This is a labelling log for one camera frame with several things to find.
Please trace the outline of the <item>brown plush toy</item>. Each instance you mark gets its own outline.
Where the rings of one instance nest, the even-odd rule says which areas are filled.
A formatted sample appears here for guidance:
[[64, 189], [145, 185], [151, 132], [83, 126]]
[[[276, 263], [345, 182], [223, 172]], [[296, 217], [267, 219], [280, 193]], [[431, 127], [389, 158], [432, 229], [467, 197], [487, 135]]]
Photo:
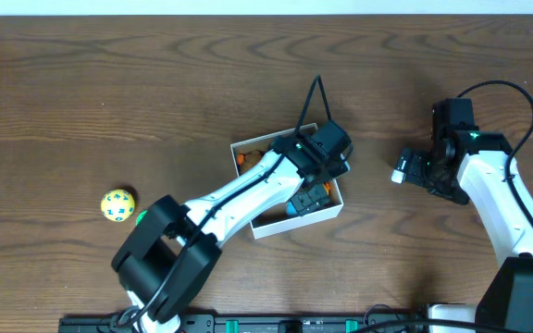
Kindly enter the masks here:
[[255, 167], [262, 160], [264, 154], [265, 152], [260, 150], [252, 150], [246, 153], [235, 152], [234, 160], [238, 174], [241, 176], [243, 173]]

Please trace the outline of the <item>yellow ball blue letters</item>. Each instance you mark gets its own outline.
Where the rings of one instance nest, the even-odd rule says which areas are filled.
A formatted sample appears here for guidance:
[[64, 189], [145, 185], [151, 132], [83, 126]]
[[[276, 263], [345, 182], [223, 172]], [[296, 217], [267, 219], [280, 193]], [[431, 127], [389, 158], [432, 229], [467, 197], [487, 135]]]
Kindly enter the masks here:
[[133, 195], [126, 190], [115, 189], [108, 191], [100, 204], [105, 218], [114, 222], [122, 222], [129, 218], [135, 210]]

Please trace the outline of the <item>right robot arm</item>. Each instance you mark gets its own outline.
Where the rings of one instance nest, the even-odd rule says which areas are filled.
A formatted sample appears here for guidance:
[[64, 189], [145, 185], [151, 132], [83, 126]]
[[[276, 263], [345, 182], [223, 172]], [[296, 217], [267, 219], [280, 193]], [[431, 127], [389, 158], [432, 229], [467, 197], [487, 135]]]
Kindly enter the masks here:
[[402, 150], [391, 179], [460, 205], [474, 204], [499, 270], [477, 304], [436, 303], [427, 316], [533, 332], [533, 199], [504, 135], [482, 132], [471, 100], [432, 107], [430, 152]]

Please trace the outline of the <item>green round disc toy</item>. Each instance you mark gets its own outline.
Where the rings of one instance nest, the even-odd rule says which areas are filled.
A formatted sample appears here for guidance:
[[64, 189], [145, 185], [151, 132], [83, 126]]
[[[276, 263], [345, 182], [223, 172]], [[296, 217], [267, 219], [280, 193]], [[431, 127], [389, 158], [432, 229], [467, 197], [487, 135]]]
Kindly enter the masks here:
[[147, 212], [147, 210], [143, 210], [138, 214], [138, 216], [136, 217], [135, 226], [138, 226], [142, 222]]

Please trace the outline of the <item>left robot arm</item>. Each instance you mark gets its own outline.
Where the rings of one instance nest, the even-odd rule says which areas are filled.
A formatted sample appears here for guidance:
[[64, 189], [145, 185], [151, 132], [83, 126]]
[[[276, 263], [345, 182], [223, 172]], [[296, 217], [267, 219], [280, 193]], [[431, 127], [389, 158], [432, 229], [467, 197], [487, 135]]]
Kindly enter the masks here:
[[112, 259], [134, 308], [110, 331], [177, 331], [180, 312], [207, 281], [224, 243], [270, 208], [347, 172], [351, 148], [334, 121], [314, 133], [295, 129], [224, 187], [186, 203], [170, 195], [153, 203]]

